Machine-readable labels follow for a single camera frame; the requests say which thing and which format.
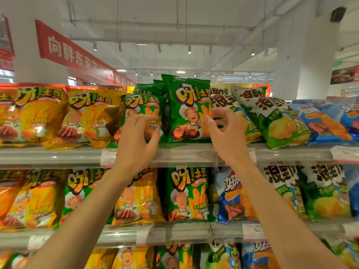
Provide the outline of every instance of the ceiling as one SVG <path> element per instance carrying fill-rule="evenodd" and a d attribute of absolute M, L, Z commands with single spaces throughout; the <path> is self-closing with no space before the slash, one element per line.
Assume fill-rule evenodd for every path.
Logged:
<path fill-rule="evenodd" d="M 278 19 L 299 1 L 58 0 L 58 3 L 63 35 L 110 66 L 126 69 L 126 75 L 138 83 L 151 82 L 161 73 L 176 74 L 177 70 L 186 71 L 187 77 L 210 79 L 213 75 L 213 82 L 270 82 L 276 60 Z M 337 5 L 337 1 L 334 4 L 320 1 L 318 13 L 322 14 Z M 345 36 L 338 50 L 344 49 L 337 53 L 338 59 L 359 54 L 358 11 L 359 0 L 351 0 L 341 24 L 341 34 Z M 93 50 L 94 42 L 97 51 Z M 359 55 L 345 62 L 359 62 Z"/>

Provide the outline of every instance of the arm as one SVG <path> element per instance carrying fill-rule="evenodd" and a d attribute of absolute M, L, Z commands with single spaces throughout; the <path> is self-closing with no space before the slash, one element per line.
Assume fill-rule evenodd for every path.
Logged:
<path fill-rule="evenodd" d="M 144 139 L 145 124 L 152 115 L 133 115 L 123 126 L 114 166 L 72 215 L 26 264 L 25 269 L 83 269 L 110 213 L 132 178 L 148 166 L 157 152 L 159 132 Z"/>
<path fill-rule="evenodd" d="M 281 268 L 346 269 L 259 172 L 249 156 L 244 131 L 234 112 L 213 108 L 212 116 L 227 118 L 214 121 L 205 117 L 213 146 L 240 179 Z M 217 125 L 227 129 L 219 130 Z"/>

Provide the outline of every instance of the hand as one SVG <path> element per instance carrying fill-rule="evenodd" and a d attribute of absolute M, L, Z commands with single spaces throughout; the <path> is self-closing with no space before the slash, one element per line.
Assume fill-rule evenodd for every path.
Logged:
<path fill-rule="evenodd" d="M 124 172 L 126 182 L 131 183 L 133 177 L 145 169 L 157 153 L 160 130 L 157 128 L 151 140 L 146 144 L 144 137 L 148 121 L 159 120 L 155 115 L 131 115 L 126 118 L 119 137 L 116 161 L 112 169 Z"/>
<path fill-rule="evenodd" d="M 218 155 L 229 166 L 239 162 L 252 162 L 247 144 L 244 129 L 240 121 L 231 109 L 212 108 L 212 117 L 225 118 L 214 121 L 208 115 L 204 121 L 211 136 L 212 144 Z M 226 129 L 219 129 L 217 126 L 226 126 Z"/>

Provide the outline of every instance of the forearm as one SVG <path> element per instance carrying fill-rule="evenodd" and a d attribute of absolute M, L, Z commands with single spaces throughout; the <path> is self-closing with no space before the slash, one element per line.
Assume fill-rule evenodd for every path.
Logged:
<path fill-rule="evenodd" d="M 26 268 L 84 268 L 111 211 L 127 185 L 112 168 L 72 215 L 29 260 Z"/>
<path fill-rule="evenodd" d="M 251 200 L 282 269 L 345 269 L 307 228 L 250 159 L 232 167 Z"/>

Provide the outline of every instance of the column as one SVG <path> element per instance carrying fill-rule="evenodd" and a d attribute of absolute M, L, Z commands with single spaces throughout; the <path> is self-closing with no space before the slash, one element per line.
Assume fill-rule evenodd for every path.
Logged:
<path fill-rule="evenodd" d="M 37 19 L 62 33 L 56 0 L 0 0 L 0 10 L 9 19 L 16 81 L 67 84 L 67 67 L 40 58 L 35 27 Z"/>
<path fill-rule="evenodd" d="M 273 97 L 325 99 L 340 24 L 316 17 L 318 0 L 303 0 L 280 19 Z"/>

